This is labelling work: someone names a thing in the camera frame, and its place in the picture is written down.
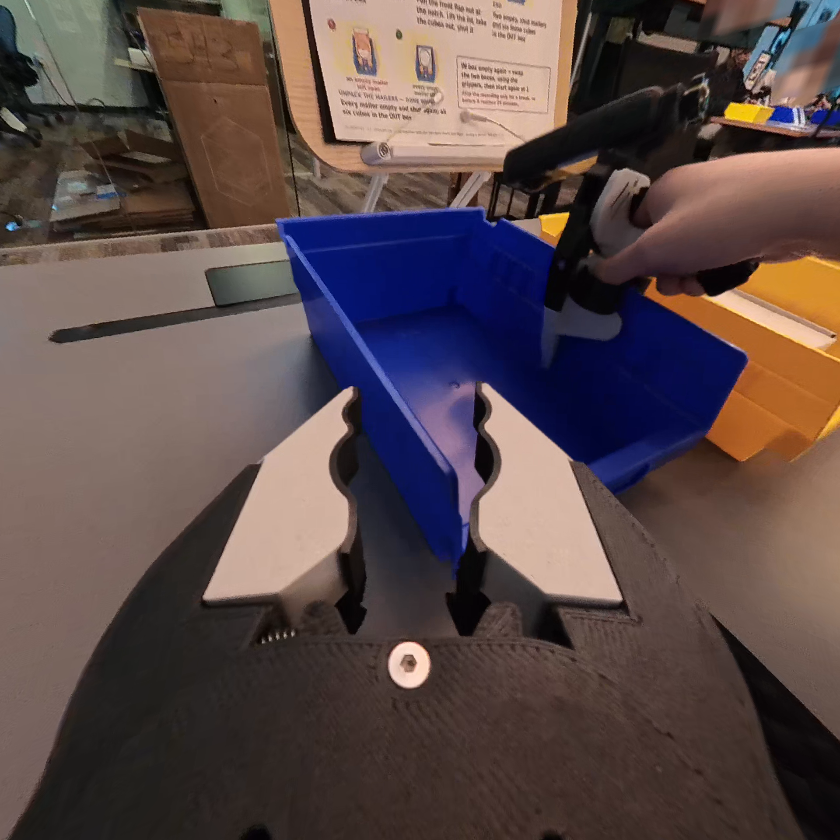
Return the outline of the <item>printed instruction sheet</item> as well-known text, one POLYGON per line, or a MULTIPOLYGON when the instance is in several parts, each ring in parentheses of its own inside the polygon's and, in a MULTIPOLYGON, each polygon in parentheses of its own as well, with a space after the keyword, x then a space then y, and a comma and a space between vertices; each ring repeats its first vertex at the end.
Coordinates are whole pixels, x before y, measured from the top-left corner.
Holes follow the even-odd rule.
POLYGON ((308 2, 336 140, 508 145, 551 130, 563 2, 308 2))

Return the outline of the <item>person's right forearm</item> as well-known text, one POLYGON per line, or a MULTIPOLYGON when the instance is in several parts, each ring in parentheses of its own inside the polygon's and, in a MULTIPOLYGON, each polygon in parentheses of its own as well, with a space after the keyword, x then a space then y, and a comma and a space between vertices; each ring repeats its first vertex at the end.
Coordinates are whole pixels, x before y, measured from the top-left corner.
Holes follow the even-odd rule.
POLYGON ((783 252, 839 260, 839 149, 791 150, 783 154, 783 252))

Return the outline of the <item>large brown cardboard sheet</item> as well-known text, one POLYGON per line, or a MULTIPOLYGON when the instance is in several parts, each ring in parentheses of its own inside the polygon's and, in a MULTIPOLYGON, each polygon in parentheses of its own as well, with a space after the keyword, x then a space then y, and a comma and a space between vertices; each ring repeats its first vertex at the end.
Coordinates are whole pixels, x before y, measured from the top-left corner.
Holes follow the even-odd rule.
POLYGON ((288 217, 258 25, 150 7, 138 19, 209 226, 288 217))

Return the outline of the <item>white metal board stand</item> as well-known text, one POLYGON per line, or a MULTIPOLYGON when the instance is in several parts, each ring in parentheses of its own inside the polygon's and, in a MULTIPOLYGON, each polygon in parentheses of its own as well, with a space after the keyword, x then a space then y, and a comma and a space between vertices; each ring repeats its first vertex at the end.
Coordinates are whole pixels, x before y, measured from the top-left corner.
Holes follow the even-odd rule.
POLYGON ((459 189, 450 207, 463 208, 476 198, 480 188, 495 172, 500 172, 508 149, 504 145, 463 145, 451 143, 408 143, 379 140, 362 146, 360 158, 378 170, 372 176, 362 206, 371 214, 379 201, 391 172, 467 172, 469 177, 459 189))

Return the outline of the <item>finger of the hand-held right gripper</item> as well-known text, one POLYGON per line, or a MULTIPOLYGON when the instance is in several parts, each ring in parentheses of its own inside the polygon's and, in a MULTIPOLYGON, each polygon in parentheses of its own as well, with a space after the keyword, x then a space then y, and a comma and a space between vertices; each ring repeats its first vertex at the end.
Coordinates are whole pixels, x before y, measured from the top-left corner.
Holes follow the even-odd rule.
POLYGON ((562 337, 605 342, 613 340, 623 327, 620 314, 599 314, 566 298, 559 310, 543 308, 541 366, 548 369, 562 337))

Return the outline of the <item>wooden sign board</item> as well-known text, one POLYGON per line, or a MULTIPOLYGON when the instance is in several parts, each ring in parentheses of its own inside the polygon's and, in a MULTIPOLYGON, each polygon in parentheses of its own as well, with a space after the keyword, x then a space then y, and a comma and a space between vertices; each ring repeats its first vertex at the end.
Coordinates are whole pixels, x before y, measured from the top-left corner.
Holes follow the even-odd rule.
POLYGON ((501 158, 491 160, 478 153, 445 153, 408 161, 366 164, 364 145, 349 141, 327 140, 319 105, 314 46, 308 36, 307 5, 302 1, 270 1, 276 59, 285 88, 290 124, 315 159, 337 172, 366 176, 414 173, 500 172, 501 158))

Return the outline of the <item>black office chair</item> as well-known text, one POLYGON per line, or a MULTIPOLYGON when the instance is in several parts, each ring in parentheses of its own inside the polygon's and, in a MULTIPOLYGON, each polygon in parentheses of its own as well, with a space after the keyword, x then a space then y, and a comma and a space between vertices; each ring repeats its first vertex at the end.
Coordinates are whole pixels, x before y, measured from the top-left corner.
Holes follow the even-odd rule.
POLYGON ((27 90, 38 80, 32 59, 18 50, 14 15, 1 6, 1 131, 36 149, 42 145, 43 136, 30 121, 43 114, 27 90))

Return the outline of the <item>blue plastic bin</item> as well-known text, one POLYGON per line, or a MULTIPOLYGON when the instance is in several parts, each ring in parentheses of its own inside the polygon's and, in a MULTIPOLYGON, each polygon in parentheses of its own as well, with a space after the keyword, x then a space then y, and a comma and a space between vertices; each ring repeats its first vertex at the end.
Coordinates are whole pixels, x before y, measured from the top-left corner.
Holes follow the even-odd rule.
POLYGON ((551 246, 477 208, 277 222, 311 336, 360 391, 375 453, 442 561, 465 550, 475 386, 498 391, 616 495, 710 431, 748 356, 630 292, 617 338, 541 366, 551 246))

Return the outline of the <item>yellow plastic bin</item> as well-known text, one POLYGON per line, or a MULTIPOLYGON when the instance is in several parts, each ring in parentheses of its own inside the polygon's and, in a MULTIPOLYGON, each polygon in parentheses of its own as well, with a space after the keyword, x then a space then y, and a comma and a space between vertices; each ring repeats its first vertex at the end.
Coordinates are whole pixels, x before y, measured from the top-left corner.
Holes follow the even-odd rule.
POLYGON ((838 429, 838 266, 763 266, 743 291, 834 331, 835 345, 812 350, 708 297, 651 289, 624 299, 614 339, 562 338, 561 371, 590 390, 581 403, 651 438, 660 460, 705 438, 737 461, 792 461, 838 429))

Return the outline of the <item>dark table grommet plate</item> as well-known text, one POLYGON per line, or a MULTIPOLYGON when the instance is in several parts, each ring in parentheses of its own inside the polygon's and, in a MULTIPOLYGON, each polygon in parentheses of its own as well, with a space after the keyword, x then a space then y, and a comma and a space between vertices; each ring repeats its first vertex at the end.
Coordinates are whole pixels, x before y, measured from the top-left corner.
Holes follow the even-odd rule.
POLYGON ((209 268, 205 270, 205 279, 213 304, 218 308, 299 296, 291 263, 285 259, 209 268))

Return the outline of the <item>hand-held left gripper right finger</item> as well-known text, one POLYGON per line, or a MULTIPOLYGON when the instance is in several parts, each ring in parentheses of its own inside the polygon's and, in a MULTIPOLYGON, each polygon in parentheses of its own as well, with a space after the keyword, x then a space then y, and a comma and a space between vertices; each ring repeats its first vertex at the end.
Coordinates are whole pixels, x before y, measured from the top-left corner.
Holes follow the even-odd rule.
POLYGON ((526 636, 563 636, 559 606, 623 607, 573 460, 485 382, 476 384, 474 427, 483 484, 447 594, 458 634, 476 634, 499 604, 516 608, 526 636))

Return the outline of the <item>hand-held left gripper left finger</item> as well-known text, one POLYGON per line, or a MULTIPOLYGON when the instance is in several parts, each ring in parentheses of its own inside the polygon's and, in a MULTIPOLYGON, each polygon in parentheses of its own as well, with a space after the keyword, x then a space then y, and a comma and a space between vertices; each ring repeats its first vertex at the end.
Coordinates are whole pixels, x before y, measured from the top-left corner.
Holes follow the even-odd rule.
POLYGON ((203 604, 275 607, 291 630, 324 602, 360 629, 366 570, 350 490, 360 431, 361 392, 349 386, 260 460, 203 604))

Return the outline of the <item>pile of flattened cardboard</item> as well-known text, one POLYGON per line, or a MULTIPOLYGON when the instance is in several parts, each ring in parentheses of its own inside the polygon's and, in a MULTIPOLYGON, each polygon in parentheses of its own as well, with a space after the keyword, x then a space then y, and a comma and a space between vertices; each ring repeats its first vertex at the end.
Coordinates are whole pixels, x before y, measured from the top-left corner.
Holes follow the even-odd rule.
POLYGON ((80 143, 81 163, 56 182, 49 225, 60 234, 190 226, 196 208, 179 147, 122 129, 80 143))

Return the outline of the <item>person's right hand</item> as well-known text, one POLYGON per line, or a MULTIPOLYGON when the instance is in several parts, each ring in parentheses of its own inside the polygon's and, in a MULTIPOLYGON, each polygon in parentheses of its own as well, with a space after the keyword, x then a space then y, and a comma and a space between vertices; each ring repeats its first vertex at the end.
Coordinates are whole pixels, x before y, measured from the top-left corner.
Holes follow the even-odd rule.
POLYGON ((666 296, 704 295, 699 274, 744 260, 782 263, 802 257, 774 215, 785 203, 793 152, 744 154, 679 167, 649 189, 635 225, 642 234, 595 269, 619 286, 653 278, 666 296))

